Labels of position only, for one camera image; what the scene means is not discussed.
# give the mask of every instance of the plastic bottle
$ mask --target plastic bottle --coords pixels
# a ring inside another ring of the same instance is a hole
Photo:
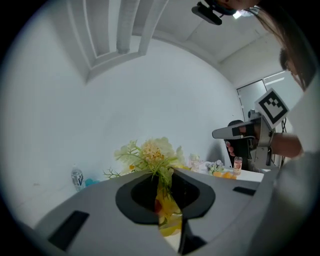
[[[241,174],[241,168],[242,168],[242,157],[236,156],[234,158],[234,163],[233,163],[233,174],[234,175],[240,175]]]
[[[84,175],[82,171],[76,166],[76,164],[73,164],[71,178],[73,185],[75,186],[75,189],[77,191],[83,190],[86,187]]]

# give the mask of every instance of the blue object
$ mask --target blue object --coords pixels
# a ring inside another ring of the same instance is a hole
[[[84,183],[86,187],[89,187],[90,185],[97,184],[99,182],[100,180],[92,180],[91,178],[87,178]]]

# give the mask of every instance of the ceiling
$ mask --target ceiling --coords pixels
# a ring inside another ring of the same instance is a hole
[[[198,0],[64,0],[53,23],[64,47],[86,81],[123,62],[147,54],[151,38],[203,59],[221,62],[267,32],[253,17],[223,16],[212,25],[192,13]],[[131,36],[141,36],[138,50]]]

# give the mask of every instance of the water bottle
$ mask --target water bottle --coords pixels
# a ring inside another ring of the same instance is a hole
[[[71,171],[73,185],[77,191],[83,190],[86,187],[84,175],[82,171],[74,164]]]

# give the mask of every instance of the small jar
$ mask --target small jar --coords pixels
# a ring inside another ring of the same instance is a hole
[[[242,167],[242,157],[236,156],[234,158],[234,163],[233,163],[233,174],[240,175],[241,174],[241,167]]]

